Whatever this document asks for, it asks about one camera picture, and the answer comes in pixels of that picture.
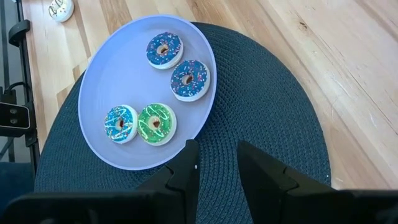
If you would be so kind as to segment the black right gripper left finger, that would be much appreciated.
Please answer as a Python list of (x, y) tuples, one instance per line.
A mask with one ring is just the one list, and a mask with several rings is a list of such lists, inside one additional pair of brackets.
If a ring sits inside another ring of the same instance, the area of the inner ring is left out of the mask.
[(200, 186), (199, 144), (185, 147), (138, 186), (148, 201), (144, 223), (195, 223)]

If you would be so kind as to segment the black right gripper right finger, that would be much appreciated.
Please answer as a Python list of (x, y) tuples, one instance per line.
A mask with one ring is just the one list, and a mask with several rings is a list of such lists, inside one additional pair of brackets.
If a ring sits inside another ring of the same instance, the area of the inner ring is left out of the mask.
[(241, 184), (254, 223), (350, 223), (350, 194), (339, 193), (247, 141), (238, 142)]

